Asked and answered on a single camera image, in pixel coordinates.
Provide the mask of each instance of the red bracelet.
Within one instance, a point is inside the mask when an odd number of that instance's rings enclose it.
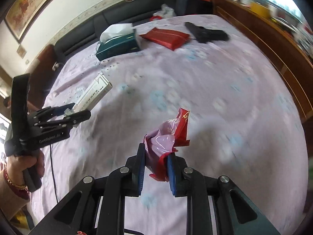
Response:
[[[12,184],[12,182],[11,182],[11,180],[10,180],[8,174],[7,174],[7,169],[6,169],[6,168],[4,169],[3,175],[4,175],[4,179],[6,180],[6,182],[7,182],[8,186],[9,186],[9,188],[10,188],[18,197],[20,197],[20,198],[22,198],[22,199],[24,199],[24,200],[28,200],[28,199],[29,199],[29,191],[27,190],[27,188],[25,188],[25,189],[23,189],[23,190],[20,190],[20,189],[18,189],[17,187],[15,187],[15,186]]]

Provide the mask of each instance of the picture frame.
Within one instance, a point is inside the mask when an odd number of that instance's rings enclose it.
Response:
[[[32,23],[51,1],[15,0],[4,21],[18,43],[21,43]]]

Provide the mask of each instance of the crumpled red wrapper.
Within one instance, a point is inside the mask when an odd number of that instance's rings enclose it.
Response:
[[[174,147],[189,146],[186,139],[188,116],[189,111],[180,108],[176,119],[165,121],[143,139],[146,166],[153,172],[150,177],[157,181],[168,182],[165,159],[170,153],[177,152]]]
[[[190,35],[175,30],[158,29],[155,27],[148,33],[140,36],[174,51],[185,44],[189,40]]]

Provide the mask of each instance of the gold bracelet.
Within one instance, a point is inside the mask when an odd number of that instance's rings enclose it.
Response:
[[[17,188],[18,190],[28,190],[27,186],[24,184],[24,185],[16,185],[14,184],[10,178],[9,178],[9,175],[7,174],[7,166],[5,166],[4,168],[4,177],[5,179],[7,180],[7,182],[10,184],[10,185],[13,185],[15,188]]]

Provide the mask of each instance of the beige sleeve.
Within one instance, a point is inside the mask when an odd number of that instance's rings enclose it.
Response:
[[[24,207],[29,200],[22,199],[17,196],[7,184],[3,171],[0,172],[0,208],[6,218],[11,218]]]

